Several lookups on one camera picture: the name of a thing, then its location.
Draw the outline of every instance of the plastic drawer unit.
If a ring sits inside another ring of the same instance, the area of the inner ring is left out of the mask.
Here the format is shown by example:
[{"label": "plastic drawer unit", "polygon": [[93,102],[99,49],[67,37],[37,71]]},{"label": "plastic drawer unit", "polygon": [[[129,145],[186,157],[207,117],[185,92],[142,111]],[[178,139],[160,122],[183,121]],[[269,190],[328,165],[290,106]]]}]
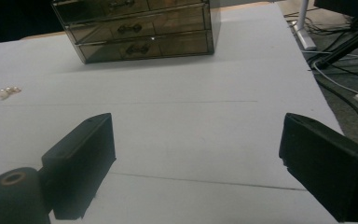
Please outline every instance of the plastic drawer unit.
[{"label": "plastic drawer unit", "polygon": [[219,0],[55,0],[83,63],[213,54]]}]

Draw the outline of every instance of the jewelry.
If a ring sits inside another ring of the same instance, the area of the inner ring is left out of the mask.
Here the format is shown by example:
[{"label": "jewelry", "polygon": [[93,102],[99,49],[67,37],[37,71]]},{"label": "jewelry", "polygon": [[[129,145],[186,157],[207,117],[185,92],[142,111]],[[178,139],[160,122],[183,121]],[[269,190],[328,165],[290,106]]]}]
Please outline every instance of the jewelry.
[{"label": "jewelry", "polygon": [[2,100],[5,100],[10,95],[18,93],[18,92],[21,92],[21,89],[18,87],[6,87],[6,88],[0,90],[0,98]]}]

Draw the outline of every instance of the white tabletop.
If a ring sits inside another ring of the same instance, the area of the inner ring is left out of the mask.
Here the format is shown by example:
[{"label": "white tabletop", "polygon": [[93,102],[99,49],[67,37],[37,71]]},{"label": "white tabletop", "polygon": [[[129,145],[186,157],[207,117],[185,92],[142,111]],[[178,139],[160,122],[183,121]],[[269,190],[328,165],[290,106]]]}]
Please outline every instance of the white tabletop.
[{"label": "white tabletop", "polygon": [[65,35],[2,43],[13,85],[0,174],[113,115],[117,161],[78,223],[335,223],[278,157],[285,113],[339,126],[274,4],[223,11],[214,56],[85,65]]}]

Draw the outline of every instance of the floor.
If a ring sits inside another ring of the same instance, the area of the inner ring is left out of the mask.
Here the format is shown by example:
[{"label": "floor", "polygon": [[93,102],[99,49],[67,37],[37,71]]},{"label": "floor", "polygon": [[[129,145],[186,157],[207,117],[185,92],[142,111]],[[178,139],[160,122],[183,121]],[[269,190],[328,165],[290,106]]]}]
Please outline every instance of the floor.
[{"label": "floor", "polygon": [[[300,9],[301,0],[286,0],[277,3],[282,11],[283,15],[287,15],[286,19],[288,21],[295,21],[298,16],[298,11]],[[348,16],[344,16],[342,14],[338,14],[332,11],[324,10],[324,9],[314,9],[316,8],[313,5],[313,1],[310,1],[308,9],[310,10],[307,13],[307,24],[313,22],[313,24],[317,25],[321,29],[328,29],[336,30],[336,29],[343,29],[349,26],[351,18]],[[323,50],[328,47],[333,41],[337,39],[339,35],[342,33],[336,33],[332,35],[321,35],[327,34],[322,33],[320,31],[315,31],[315,29],[311,30],[310,36],[312,37],[315,45],[317,46],[317,50]],[[346,33],[340,41],[337,42],[335,46],[338,46],[340,43],[352,38],[354,33]],[[358,54],[358,49],[355,50],[352,54]],[[310,58],[311,56],[315,55],[314,53],[305,53],[304,57],[306,59]],[[353,73],[358,74],[358,59],[349,59],[344,61],[339,61],[334,63],[334,65],[349,70]],[[328,67],[327,69],[322,70],[327,76],[334,79],[336,82],[354,89],[358,91],[358,76],[353,74],[341,71],[334,67]],[[328,88],[331,88],[333,91],[338,92],[338,94],[342,95],[345,99],[348,100],[350,103],[358,108],[358,102],[353,99],[355,93],[351,91],[344,90],[339,86],[333,84],[332,82],[328,81],[325,77],[321,76],[319,72],[314,71],[314,75],[326,85]],[[335,94],[331,91],[328,91],[326,88],[321,87],[322,92],[327,100],[327,103],[332,108],[333,112],[336,114],[337,120],[341,126],[342,131],[344,134],[349,137],[351,140],[358,143],[358,114],[355,113],[354,109],[348,105],[343,99],[338,98]]]}]

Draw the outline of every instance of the table surface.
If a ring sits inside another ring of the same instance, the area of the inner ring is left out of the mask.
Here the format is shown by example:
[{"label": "table surface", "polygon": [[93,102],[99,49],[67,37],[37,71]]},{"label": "table surface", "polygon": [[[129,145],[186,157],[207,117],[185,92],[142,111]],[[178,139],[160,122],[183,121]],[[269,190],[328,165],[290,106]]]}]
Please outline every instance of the table surface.
[{"label": "table surface", "polygon": [[278,157],[285,113],[339,126],[275,4],[223,10],[213,56],[85,65],[65,35],[1,43],[13,85],[0,174],[112,113],[117,161],[71,223],[336,223]]}]

